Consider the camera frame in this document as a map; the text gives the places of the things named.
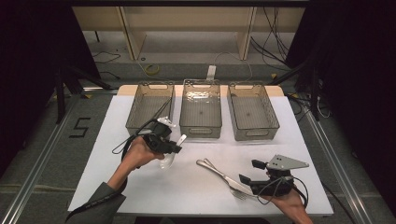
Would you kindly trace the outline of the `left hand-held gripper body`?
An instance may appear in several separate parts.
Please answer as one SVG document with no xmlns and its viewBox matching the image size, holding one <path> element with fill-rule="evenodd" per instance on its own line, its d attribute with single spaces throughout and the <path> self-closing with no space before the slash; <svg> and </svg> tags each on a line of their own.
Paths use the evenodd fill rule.
<svg viewBox="0 0 396 224">
<path fill-rule="evenodd" d="M 171 134 L 171 129 L 173 127 L 175 127 L 175 124 L 173 124 L 168 117 L 151 119 L 148 122 L 150 133 L 144 134 L 143 139 L 152 151 L 163 152 L 163 145 L 176 144 L 175 142 L 168 140 L 168 136 Z"/>
</svg>

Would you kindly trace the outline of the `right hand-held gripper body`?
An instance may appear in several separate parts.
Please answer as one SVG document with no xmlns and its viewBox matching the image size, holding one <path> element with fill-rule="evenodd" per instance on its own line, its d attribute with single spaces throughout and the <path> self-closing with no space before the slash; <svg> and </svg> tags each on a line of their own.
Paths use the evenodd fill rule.
<svg viewBox="0 0 396 224">
<path fill-rule="evenodd" d="M 276 154 L 267 162 L 266 168 L 268 180 L 252 181 L 248 184 L 254 195 L 259 196 L 283 196 L 287 195 L 294 186 L 294 177 L 291 170 L 307 168 L 309 164 L 290 157 Z"/>
</svg>

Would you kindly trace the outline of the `metal fork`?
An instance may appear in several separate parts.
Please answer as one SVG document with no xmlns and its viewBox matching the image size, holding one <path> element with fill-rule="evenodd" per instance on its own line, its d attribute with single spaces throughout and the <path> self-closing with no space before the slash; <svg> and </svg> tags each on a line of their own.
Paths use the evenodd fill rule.
<svg viewBox="0 0 396 224">
<path fill-rule="evenodd" d="M 207 165 L 216 174 L 219 172 L 219 170 L 217 170 L 216 167 L 209 160 L 204 159 L 204 164 Z M 230 192 L 234 197 L 240 200 L 245 200 L 247 198 L 247 195 L 245 193 L 233 187 L 230 187 Z"/>
</svg>

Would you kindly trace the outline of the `metal table knife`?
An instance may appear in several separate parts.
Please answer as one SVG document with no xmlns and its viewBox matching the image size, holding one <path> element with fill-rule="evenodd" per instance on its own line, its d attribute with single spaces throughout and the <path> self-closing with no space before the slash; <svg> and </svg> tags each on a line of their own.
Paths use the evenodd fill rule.
<svg viewBox="0 0 396 224">
<path fill-rule="evenodd" d="M 210 170 L 211 172 L 215 173 L 214 171 L 212 171 L 207 165 L 204 164 L 204 160 L 197 160 L 196 163 L 202 167 L 205 167 L 206 169 Z M 231 179 L 230 177 L 228 177 L 226 174 L 224 174 L 223 172 L 221 172 L 219 170 L 219 172 L 217 173 L 218 176 L 220 176 L 225 183 L 230 187 L 233 187 L 235 189 L 238 189 L 240 191 L 242 191 L 243 193 L 245 193 L 247 196 L 251 196 L 253 197 L 253 193 L 251 192 L 250 189 L 245 188 L 244 186 L 242 186 L 241 184 L 239 184 L 238 182 L 236 182 L 235 180 Z"/>
</svg>

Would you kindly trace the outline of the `smoky clear plastic bin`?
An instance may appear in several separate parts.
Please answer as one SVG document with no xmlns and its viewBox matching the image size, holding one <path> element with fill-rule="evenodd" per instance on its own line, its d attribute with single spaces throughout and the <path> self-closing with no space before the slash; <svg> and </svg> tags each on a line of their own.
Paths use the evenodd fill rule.
<svg viewBox="0 0 396 224">
<path fill-rule="evenodd" d="M 126 129 L 129 135 L 135 132 L 150 119 L 168 98 L 172 99 L 168 107 L 169 119 L 173 117 L 175 85 L 166 81 L 144 81 L 139 82 L 134 101 L 126 121 Z"/>
<path fill-rule="evenodd" d="M 216 79 L 185 79 L 179 127 L 189 138 L 220 138 L 220 84 Z"/>
<path fill-rule="evenodd" d="M 227 100 L 236 141 L 275 138 L 280 124 L 262 82 L 231 82 Z"/>
</svg>

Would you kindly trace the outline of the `person's right hand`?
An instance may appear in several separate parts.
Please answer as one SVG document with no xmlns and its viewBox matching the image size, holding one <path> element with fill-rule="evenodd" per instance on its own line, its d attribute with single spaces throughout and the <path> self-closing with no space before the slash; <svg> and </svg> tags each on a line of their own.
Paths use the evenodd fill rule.
<svg viewBox="0 0 396 224">
<path fill-rule="evenodd" d="M 295 222 L 300 222 L 306 216 L 305 208 L 297 191 L 292 189 L 287 195 L 280 197 L 263 196 L 273 203 L 284 215 Z"/>
</svg>

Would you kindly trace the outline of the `person's left hand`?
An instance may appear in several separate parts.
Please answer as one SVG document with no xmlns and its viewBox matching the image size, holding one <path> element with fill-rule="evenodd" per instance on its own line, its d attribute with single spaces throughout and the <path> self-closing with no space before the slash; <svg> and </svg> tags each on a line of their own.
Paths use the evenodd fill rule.
<svg viewBox="0 0 396 224">
<path fill-rule="evenodd" d="M 130 145 L 121 164 L 128 172 L 132 172 L 150 161 L 163 159 L 162 153 L 153 152 L 142 137 L 137 137 Z"/>
</svg>

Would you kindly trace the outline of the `white table sheet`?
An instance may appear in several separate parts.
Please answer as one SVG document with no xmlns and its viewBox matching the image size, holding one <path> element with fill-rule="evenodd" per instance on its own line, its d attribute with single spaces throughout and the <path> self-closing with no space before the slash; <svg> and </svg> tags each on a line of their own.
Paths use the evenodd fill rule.
<svg viewBox="0 0 396 224">
<path fill-rule="evenodd" d="M 187 139 L 172 166 L 160 168 L 152 161 L 129 175 L 123 191 L 127 197 L 119 213 L 139 216 L 182 217 L 269 217 L 280 215 L 272 204 L 263 205 L 254 197 L 239 200 L 218 175 L 196 164 L 208 158 L 220 171 L 234 180 L 239 174 L 252 180 L 267 179 L 266 171 L 253 168 L 251 161 L 269 161 L 276 154 L 304 161 L 309 167 L 292 170 L 308 190 L 306 211 L 313 216 L 330 216 L 332 207 L 320 183 L 296 118 L 286 97 L 270 97 L 280 123 L 271 141 L 237 142 L 226 97 L 221 99 L 222 128 L 219 139 Z M 133 96 L 114 96 L 92 149 L 77 190 L 69 205 L 73 211 L 89 200 L 97 187 L 107 181 L 120 164 L 113 148 L 129 134 L 125 123 Z"/>
</svg>

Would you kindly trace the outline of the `yellow tape roll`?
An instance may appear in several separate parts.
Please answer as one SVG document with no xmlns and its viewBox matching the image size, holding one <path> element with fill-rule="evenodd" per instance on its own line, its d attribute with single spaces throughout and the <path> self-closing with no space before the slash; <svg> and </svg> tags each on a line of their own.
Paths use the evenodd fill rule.
<svg viewBox="0 0 396 224">
<path fill-rule="evenodd" d="M 145 67 L 145 73 L 148 76 L 153 76 L 158 74 L 160 71 L 160 66 L 158 64 L 149 64 Z"/>
</svg>

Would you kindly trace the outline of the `black metal stand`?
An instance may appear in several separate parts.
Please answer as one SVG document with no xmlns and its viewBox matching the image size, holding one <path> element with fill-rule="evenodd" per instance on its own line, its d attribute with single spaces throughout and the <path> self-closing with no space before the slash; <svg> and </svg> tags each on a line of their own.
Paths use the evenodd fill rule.
<svg viewBox="0 0 396 224">
<path fill-rule="evenodd" d="M 94 77 L 74 65 L 63 64 L 54 75 L 58 107 L 57 124 L 60 124 L 65 117 L 64 86 L 66 86 L 72 94 L 81 94 L 83 92 L 83 87 L 78 81 L 80 77 L 87 79 L 104 90 L 114 90 L 113 87 L 106 84 L 99 77 Z"/>
<path fill-rule="evenodd" d="M 311 60 L 306 60 L 283 76 L 272 80 L 269 86 L 278 85 L 294 76 L 297 76 L 297 80 L 294 84 L 295 90 L 309 91 L 310 93 L 310 111 L 314 116 L 315 120 L 319 120 L 319 109 L 318 109 L 318 69 L 317 64 Z"/>
</svg>

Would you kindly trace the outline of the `beige wooden shelf unit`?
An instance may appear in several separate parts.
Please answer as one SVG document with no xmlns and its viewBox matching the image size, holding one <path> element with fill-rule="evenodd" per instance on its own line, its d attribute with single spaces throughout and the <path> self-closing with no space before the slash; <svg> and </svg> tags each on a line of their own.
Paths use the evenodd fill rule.
<svg viewBox="0 0 396 224">
<path fill-rule="evenodd" d="M 148 32 L 235 32 L 239 58 L 248 56 L 253 32 L 297 31 L 302 7 L 74 7 L 83 31 L 122 31 L 130 58 L 138 58 Z"/>
</svg>

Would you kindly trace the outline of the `black curtain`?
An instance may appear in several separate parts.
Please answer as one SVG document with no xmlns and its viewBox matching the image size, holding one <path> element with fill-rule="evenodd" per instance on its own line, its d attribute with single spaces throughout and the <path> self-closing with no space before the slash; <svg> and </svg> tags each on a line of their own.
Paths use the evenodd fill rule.
<svg viewBox="0 0 396 224">
<path fill-rule="evenodd" d="M 51 0 L 0 0 L 0 177 L 33 130 L 57 76 L 71 86 L 99 72 L 73 8 Z"/>
<path fill-rule="evenodd" d="M 396 0 L 308 0 L 291 67 L 307 59 L 329 24 L 319 61 L 322 92 L 396 217 Z"/>
</svg>

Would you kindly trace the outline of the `metal floor rail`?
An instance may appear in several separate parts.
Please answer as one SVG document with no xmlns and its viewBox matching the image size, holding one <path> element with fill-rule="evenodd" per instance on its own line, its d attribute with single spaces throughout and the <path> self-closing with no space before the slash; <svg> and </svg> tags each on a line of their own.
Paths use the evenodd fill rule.
<svg viewBox="0 0 396 224">
<path fill-rule="evenodd" d="M 0 219 L 0 224 L 16 224 L 18 222 L 18 219 L 21 216 L 25 205 L 27 204 L 30 196 L 34 191 L 35 185 L 39 177 L 42 175 L 52 152 L 54 151 L 56 145 L 59 142 L 59 139 L 61 138 L 65 124 L 69 120 L 70 114 L 72 113 L 79 99 L 79 95 L 71 96 L 69 103 L 66 106 L 66 112 L 64 117 L 51 130 L 46 145 L 44 145 L 43 148 L 40 150 L 40 154 L 36 158 L 35 163 L 30 170 L 28 176 L 26 176 L 22 184 L 16 188 L 16 196 L 11 201 L 4 216 Z"/>
<path fill-rule="evenodd" d="M 321 145 L 322 150 L 324 151 L 330 166 L 332 167 L 332 171 L 334 172 L 337 182 L 346 197 L 346 200 L 351 211 L 353 212 L 354 217 L 356 218 L 357 223 L 374 224 L 368 213 L 368 210 L 365 208 L 363 200 L 353 186 L 341 161 L 338 159 L 321 124 L 315 119 L 311 112 L 308 112 L 306 117 Z"/>
</svg>

